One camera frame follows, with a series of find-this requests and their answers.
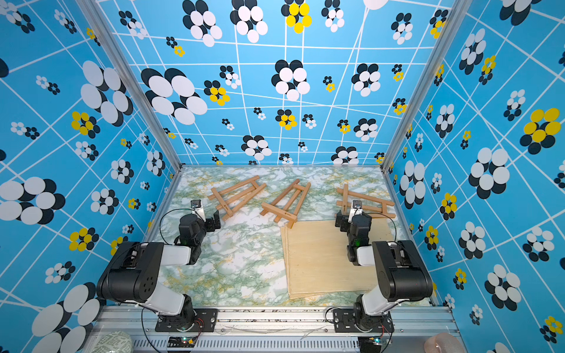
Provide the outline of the plywood board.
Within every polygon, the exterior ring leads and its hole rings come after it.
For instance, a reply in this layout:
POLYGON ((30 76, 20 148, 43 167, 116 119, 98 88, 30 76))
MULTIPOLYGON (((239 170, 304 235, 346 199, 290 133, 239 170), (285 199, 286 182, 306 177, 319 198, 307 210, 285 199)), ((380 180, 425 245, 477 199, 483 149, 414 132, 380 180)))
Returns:
POLYGON ((347 257, 347 234, 333 221, 297 222, 280 229, 288 292, 292 299, 370 291, 378 285, 373 266, 355 266, 347 257))

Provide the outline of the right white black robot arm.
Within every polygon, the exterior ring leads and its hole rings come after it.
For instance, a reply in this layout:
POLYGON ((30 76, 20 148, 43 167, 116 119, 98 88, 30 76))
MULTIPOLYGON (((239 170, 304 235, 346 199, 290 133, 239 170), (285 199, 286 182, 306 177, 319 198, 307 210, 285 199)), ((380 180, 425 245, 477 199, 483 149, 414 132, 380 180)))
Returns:
POLYGON ((338 212, 335 225, 347 234, 347 256, 355 266, 373 267, 377 286, 360 295, 351 310, 335 309, 336 325, 349 327, 346 315, 355 329, 393 332, 391 309, 404 302, 419 302, 433 294, 433 281, 413 241, 370 241, 372 217, 354 210, 345 216, 338 212))

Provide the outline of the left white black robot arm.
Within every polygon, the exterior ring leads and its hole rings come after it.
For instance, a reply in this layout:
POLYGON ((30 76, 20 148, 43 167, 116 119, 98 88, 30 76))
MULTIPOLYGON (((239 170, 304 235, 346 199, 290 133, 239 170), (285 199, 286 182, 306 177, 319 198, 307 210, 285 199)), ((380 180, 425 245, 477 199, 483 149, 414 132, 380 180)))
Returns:
POLYGON ((220 228, 219 212, 203 219, 193 211, 180 219, 180 234, 173 244, 124 242, 99 278, 98 297, 156 313, 157 332, 213 332, 218 310, 194 308, 189 295, 166 287, 158 275, 165 266, 196 264, 205 236, 220 228))

